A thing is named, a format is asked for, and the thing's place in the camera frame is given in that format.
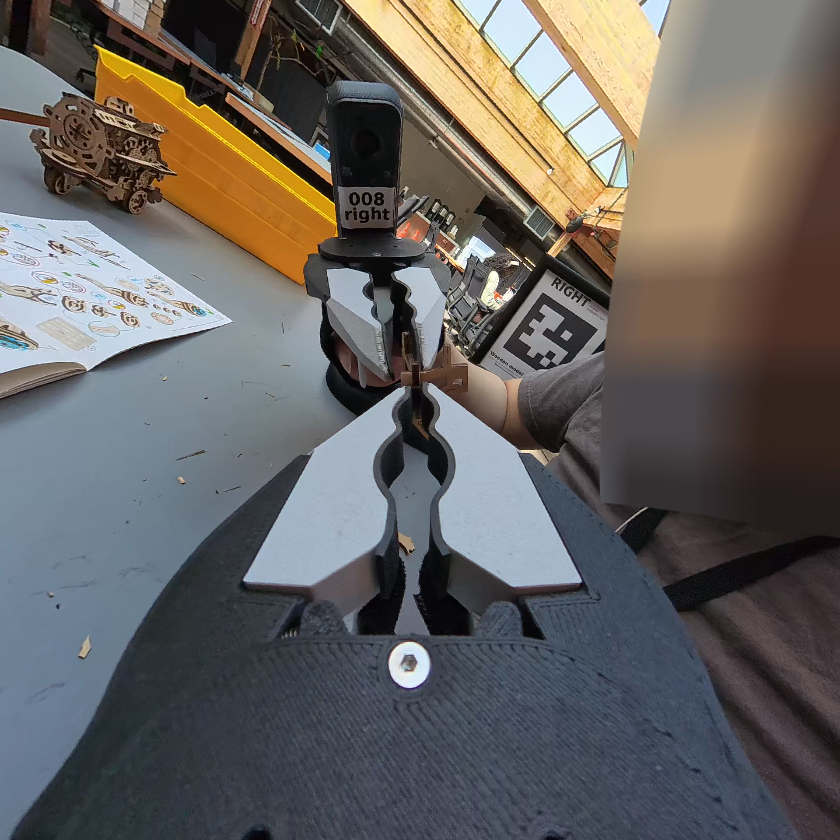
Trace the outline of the person's right forearm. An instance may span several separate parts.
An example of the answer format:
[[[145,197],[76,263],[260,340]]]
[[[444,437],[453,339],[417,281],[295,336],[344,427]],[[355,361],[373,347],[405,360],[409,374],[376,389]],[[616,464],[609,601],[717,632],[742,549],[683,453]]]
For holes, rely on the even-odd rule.
[[[451,398],[511,445],[520,450],[539,448],[519,410],[522,379],[503,381],[478,365],[468,362],[467,366],[467,389],[453,392]]]

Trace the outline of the framed black-white marker sign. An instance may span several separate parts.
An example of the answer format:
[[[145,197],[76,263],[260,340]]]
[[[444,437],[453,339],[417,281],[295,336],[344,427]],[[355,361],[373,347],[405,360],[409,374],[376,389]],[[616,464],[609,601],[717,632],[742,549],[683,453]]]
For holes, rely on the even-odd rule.
[[[610,300],[609,290],[545,255],[471,360],[512,380],[602,352]]]

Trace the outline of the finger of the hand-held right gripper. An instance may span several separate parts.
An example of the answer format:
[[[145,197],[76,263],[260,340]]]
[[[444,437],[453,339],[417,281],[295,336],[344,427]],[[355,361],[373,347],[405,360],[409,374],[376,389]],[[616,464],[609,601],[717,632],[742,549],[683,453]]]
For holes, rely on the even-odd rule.
[[[348,371],[358,379],[359,354],[370,366],[392,371],[394,311],[388,290],[371,292],[371,276],[352,268],[329,268],[327,280],[328,320],[348,352]]]
[[[409,331],[413,336],[416,360],[423,370],[432,367],[438,353],[443,327],[446,296],[431,269],[409,266],[401,269],[401,283],[407,289]]]

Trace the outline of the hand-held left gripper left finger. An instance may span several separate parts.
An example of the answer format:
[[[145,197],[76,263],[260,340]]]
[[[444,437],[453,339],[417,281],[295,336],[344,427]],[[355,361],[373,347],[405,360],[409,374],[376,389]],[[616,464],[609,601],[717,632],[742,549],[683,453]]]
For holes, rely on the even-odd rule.
[[[357,612],[362,634],[392,634],[403,604],[391,486],[404,469],[410,390],[399,388],[316,447],[243,584]]]

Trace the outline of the background work table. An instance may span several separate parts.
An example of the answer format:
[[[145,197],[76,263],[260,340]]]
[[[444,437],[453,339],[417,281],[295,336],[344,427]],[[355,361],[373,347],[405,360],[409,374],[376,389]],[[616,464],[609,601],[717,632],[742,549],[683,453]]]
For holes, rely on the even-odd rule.
[[[286,152],[293,155],[301,164],[306,165],[315,175],[326,183],[332,184],[332,173],[329,160],[313,147],[304,143],[294,132],[286,128],[271,115],[254,107],[249,101],[228,92],[226,104],[235,110],[247,123],[259,130]]]

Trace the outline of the assembled wooden model vehicle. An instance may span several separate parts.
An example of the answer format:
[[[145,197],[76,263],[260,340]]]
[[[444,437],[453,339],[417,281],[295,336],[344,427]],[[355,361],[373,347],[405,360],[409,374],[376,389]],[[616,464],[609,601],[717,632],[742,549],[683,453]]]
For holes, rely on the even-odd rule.
[[[133,105],[115,96],[97,103],[66,92],[43,113],[47,129],[29,138],[49,192],[63,196],[84,185],[132,215],[163,199],[156,183],[175,176],[161,157],[164,126],[137,118]]]

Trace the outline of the instruction booklet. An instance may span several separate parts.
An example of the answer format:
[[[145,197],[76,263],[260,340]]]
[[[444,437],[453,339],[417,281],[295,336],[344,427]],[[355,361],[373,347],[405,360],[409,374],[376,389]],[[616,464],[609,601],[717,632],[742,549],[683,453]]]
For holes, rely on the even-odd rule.
[[[229,323],[86,220],[1,214],[1,397]]]

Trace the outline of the long wooden model part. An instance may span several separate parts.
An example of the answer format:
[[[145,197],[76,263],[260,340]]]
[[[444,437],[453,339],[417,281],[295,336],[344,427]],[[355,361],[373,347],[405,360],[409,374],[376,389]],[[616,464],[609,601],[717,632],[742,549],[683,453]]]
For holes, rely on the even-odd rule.
[[[466,392],[469,366],[455,352],[451,343],[444,341],[441,349],[427,367],[422,359],[410,350],[403,350],[401,356],[392,357],[392,371],[395,382],[420,392],[425,384],[435,385],[443,393]]]

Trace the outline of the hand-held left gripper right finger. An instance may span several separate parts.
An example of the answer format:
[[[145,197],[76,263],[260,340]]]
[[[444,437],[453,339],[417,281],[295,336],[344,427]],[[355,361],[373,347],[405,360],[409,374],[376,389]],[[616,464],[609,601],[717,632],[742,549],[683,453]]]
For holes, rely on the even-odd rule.
[[[424,387],[430,507],[418,608],[433,635],[468,635],[495,602],[580,590],[583,581],[535,476],[541,465],[437,387]]]

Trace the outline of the yellow plastic bin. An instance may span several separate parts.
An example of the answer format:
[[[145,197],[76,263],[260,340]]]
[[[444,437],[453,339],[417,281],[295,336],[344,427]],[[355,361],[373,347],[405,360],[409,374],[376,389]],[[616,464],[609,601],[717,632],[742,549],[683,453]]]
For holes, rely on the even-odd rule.
[[[114,96],[167,129],[164,161],[176,173],[164,198],[298,284],[319,244],[335,236],[332,202],[182,86],[97,47],[96,100]]]

